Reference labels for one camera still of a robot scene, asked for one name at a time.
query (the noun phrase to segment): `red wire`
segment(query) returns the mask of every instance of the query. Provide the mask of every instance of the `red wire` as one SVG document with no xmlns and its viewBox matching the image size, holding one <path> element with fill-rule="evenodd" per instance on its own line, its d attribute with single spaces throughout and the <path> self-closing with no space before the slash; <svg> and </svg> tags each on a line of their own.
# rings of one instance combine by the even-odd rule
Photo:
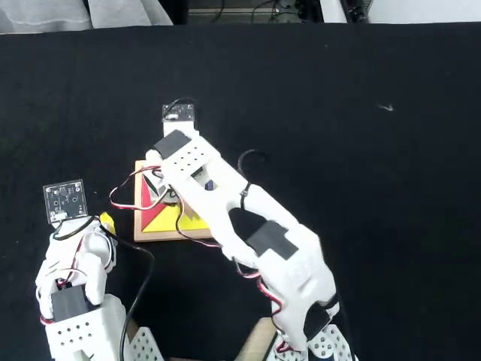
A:
<svg viewBox="0 0 481 361">
<path fill-rule="evenodd" d="M 82 247 L 82 243 L 83 243 L 83 236 L 82 238 L 80 239 L 80 242 L 78 242 L 78 245 L 77 245 L 77 249 L 75 250 L 75 253 L 74 253 L 74 259 L 72 260 L 72 264 L 70 266 L 70 268 L 74 268 L 75 267 L 75 260 L 76 260 L 76 257 L 77 257 L 77 253 L 78 251 L 81 249 Z M 67 279 L 64 280 L 63 282 L 58 282 L 57 284 L 59 286 L 64 286 L 65 284 L 67 284 L 68 280 L 70 279 L 70 277 L 72 276 L 72 271 L 70 271 L 70 273 L 68 274 L 67 276 Z"/>
<path fill-rule="evenodd" d="M 269 290 L 268 288 L 262 283 L 262 278 L 258 278 L 257 280 L 257 287 L 259 288 L 259 290 L 265 295 L 267 296 L 269 299 L 271 299 L 272 302 L 274 302 L 279 308 L 274 311 L 271 315 L 272 317 L 272 323 L 274 324 L 274 326 L 276 327 L 276 329 L 278 329 L 280 331 L 280 333 L 284 333 L 284 331 L 276 324 L 276 321 L 274 321 L 274 316 L 276 314 L 278 314 L 279 312 L 282 311 L 283 309 L 283 302 L 278 299 L 275 295 L 273 295 Z"/>
<path fill-rule="evenodd" d="M 53 323 L 53 320 L 47 320 L 44 316 L 40 316 L 40 322 L 42 325 L 51 325 Z"/>
<path fill-rule="evenodd" d="M 119 188 L 122 188 L 123 186 L 126 185 L 126 183 L 130 180 L 131 177 L 133 177 L 134 175 L 138 174 L 138 173 L 142 173 L 144 171 L 150 171 L 150 170 L 154 170 L 154 169 L 160 169 L 160 166 L 159 165 L 151 165 L 151 166 L 148 166 L 148 167 L 142 167 L 140 168 L 138 171 L 133 171 L 131 174 L 129 174 L 129 176 L 123 181 L 122 184 L 120 184 L 119 186 L 113 188 L 111 191 L 110 191 L 110 194 L 108 195 L 108 198 L 110 200 L 110 203 L 115 207 L 115 208 L 119 208 L 119 209 L 128 209 L 128 210 L 131 210 L 131 211 L 144 211 L 146 209 L 150 209 L 150 207 L 152 207 L 152 205 L 150 205 L 149 207 L 138 207 L 136 205 L 122 205 L 120 203 L 116 203 L 112 200 L 112 196 L 113 194 L 119 189 Z"/>
</svg>

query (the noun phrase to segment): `black circuit board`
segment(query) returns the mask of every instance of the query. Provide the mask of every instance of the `black circuit board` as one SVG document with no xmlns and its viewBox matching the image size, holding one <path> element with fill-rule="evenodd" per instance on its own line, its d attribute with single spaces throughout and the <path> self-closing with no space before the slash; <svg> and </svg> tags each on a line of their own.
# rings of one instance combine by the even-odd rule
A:
<svg viewBox="0 0 481 361">
<path fill-rule="evenodd" d="M 44 186 L 44 198 L 50 224 L 88 214 L 81 179 Z"/>
</svg>

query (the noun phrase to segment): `black table surface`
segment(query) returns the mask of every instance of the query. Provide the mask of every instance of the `black table surface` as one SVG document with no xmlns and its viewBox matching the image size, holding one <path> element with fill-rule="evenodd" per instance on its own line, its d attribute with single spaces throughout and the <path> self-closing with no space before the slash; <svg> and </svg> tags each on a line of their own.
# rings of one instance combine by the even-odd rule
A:
<svg viewBox="0 0 481 361">
<path fill-rule="evenodd" d="M 0 36 L 0 359 L 49 359 L 42 186 L 83 178 L 90 213 L 131 238 L 107 194 L 161 138 L 162 104 L 191 96 L 228 162 L 270 156 L 247 173 L 321 236 L 361 360 L 478 360 L 480 39 L 474 23 Z M 135 319 L 166 356 L 233 359 L 269 314 L 255 282 L 218 250 L 147 247 Z M 144 264 L 119 248 L 107 288 L 127 306 Z"/>
</svg>

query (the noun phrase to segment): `red and white wire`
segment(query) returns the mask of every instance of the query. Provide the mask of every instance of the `red and white wire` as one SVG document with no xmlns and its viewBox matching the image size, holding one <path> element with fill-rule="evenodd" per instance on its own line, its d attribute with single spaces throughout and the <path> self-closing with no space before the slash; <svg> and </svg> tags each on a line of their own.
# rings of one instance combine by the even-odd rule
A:
<svg viewBox="0 0 481 361">
<path fill-rule="evenodd" d="M 161 200 L 164 198 L 165 194 L 167 194 L 167 191 L 168 191 L 168 188 L 166 187 L 165 188 L 165 191 L 164 193 L 154 202 L 152 203 L 151 205 L 147 206 L 147 207 L 139 207 L 137 205 L 124 205 L 122 203 L 116 203 L 112 200 L 112 196 L 113 194 L 119 189 L 119 188 L 122 188 L 123 186 L 126 185 L 126 183 L 130 180 L 130 178 L 132 178 L 134 175 L 138 174 L 138 173 L 143 173 L 145 171 L 152 171 L 152 170 L 156 170 L 156 169 L 160 169 L 160 166 L 159 165 L 151 165 L 149 167 L 142 167 L 140 168 L 138 171 L 133 171 L 131 174 L 129 174 L 129 176 L 123 181 L 122 184 L 120 184 L 119 186 L 113 188 L 109 195 L 108 195 L 108 198 L 110 200 L 110 203 L 115 207 L 115 208 L 119 208 L 119 209 L 129 209 L 131 211 L 148 211 L 154 207 L 156 207 L 160 202 Z"/>
<path fill-rule="evenodd" d="M 257 271 L 257 272 L 252 272 L 252 273 L 246 273 L 246 272 L 243 272 L 241 270 L 241 266 L 239 265 L 239 262 L 235 259 L 235 258 L 232 258 L 232 260 L 234 261 L 235 263 L 235 267 L 237 269 L 237 273 L 239 275 L 241 275 L 242 277 L 244 278 L 247 278 L 247 279 L 253 279 L 253 278 L 257 278 L 257 277 L 260 277 L 261 276 L 261 272 Z"/>
<path fill-rule="evenodd" d="M 208 243 L 208 242 L 204 242 L 200 239 L 197 239 L 197 238 L 192 238 L 190 237 L 189 235 L 187 235 L 182 229 L 180 229 L 179 227 L 179 221 L 180 219 L 183 217 L 183 215 L 186 213 L 186 204 L 184 203 L 182 197 L 179 196 L 179 193 L 177 193 L 177 196 L 179 197 L 180 199 L 180 214 L 179 214 L 179 217 L 177 217 L 176 221 L 175 221 L 175 228 L 177 230 L 177 232 L 184 236 L 185 238 L 187 239 L 190 239 L 191 241 L 193 242 L 196 242 L 196 243 L 200 243 L 202 244 L 203 246 L 205 247 L 211 247 L 211 248 L 220 248 L 220 244 L 217 244 L 217 243 Z"/>
</svg>

